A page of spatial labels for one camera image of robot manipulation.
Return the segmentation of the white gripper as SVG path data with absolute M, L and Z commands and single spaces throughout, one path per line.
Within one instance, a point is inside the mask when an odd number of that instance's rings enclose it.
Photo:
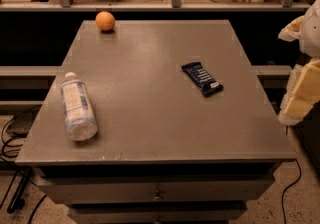
M 299 39 L 300 50 L 314 58 L 320 57 L 320 0 L 279 33 L 278 38 L 292 42 Z M 306 65 L 296 64 L 290 73 L 283 96 L 278 120 L 293 126 L 304 119 L 313 106 L 320 101 L 320 61 Z

